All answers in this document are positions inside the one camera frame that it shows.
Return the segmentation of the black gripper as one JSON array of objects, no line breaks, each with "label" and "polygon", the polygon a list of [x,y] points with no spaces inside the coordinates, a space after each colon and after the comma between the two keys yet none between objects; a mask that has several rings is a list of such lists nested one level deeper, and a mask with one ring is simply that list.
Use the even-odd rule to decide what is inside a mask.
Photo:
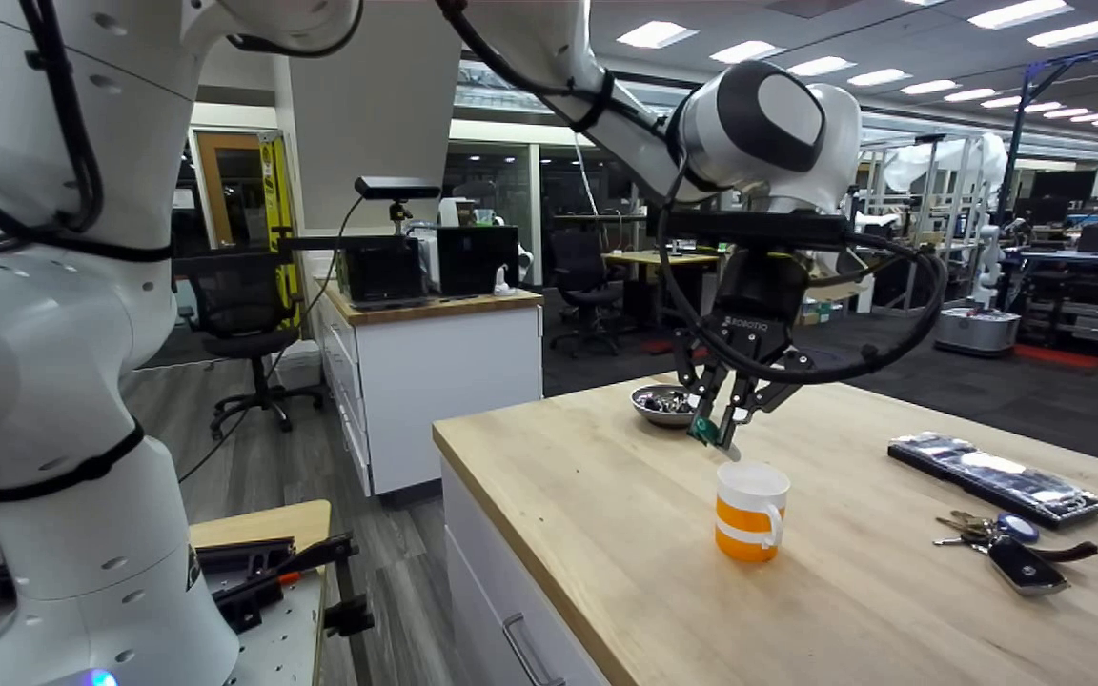
[{"label": "black gripper", "polygon": [[805,286],[810,269],[795,257],[736,246],[721,264],[708,304],[696,310],[674,333],[674,372],[696,415],[708,418],[715,396],[731,386],[721,441],[731,441],[754,412],[773,412],[802,387],[797,372],[812,358],[790,326]]}]

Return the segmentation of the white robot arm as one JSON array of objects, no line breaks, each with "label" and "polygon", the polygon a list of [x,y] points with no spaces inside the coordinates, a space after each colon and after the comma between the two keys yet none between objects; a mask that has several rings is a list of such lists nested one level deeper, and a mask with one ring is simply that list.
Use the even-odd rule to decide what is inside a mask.
[{"label": "white robot arm", "polygon": [[476,55],[654,193],[833,215],[861,105],[745,60],[669,117],[590,0],[0,0],[0,686],[225,686],[238,634],[164,441],[122,399],[171,324],[171,192],[213,47],[452,74]]}]

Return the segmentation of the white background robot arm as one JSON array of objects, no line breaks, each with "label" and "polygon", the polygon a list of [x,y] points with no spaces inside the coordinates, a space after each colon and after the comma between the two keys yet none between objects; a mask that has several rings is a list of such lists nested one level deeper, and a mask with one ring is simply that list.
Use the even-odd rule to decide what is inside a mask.
[{"label": "white background robot arm", "polygon": [[912,224],[940,241],[940,259],[948,265],[948,293],[936,324],[943,352],[983,358],[1013,352],[1017,316],[994,304],[1004,178],[1008,141],[998,132],[932,132],[885,156],[885,187],[918,202]]}]

